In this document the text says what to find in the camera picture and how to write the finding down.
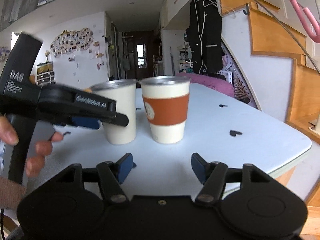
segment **dark wooden door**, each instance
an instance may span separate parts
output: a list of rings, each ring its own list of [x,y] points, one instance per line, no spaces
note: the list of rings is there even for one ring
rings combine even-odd
[[[127,32],[128,56],[130,61],[130,70],[126,71],[127,78],[135,78],[141,80],[153,76],[153,55],[155,54],[153,31]],[[137,45],[145,45],[144,60],[141,57],[141,47]]]

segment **orange-brown band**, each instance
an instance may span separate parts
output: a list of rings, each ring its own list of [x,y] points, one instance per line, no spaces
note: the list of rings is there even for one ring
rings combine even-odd
[[[142,97],[151,124],[175,125],[187,119],[189,94],[177,98]]]

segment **pink cushion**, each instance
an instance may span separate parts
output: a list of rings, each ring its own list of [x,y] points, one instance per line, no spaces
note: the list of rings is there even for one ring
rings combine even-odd
[[[213,90],[216,90],[222,94],[230,96],[232,98],[235,97],[235,91],[233,89],[233,86],[225,80],[208,77],[204,75],[198,75],[194,73],[178,73],[177,76],[189,77],[191,78],[191,83],[198,83],[206,87],[209,87]]]

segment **photo wall collage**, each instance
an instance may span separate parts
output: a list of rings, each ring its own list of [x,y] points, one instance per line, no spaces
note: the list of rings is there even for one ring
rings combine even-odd
[[[89,28],[80,31],[64,31],[50,45],[55,58],[62,54],[71,54],[75,50],[86,50],[93,42],[93,32]]]

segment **white circular logo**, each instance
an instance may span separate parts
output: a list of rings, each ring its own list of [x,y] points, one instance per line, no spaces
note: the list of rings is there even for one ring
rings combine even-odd
[[[147,118],[149,120],[153,120],[154,117],[155,117],[155,111],[153,110],[152,106],[149,103],[145,102],[144,103],[144,107],[145,107],[146,112],[147,112]]]

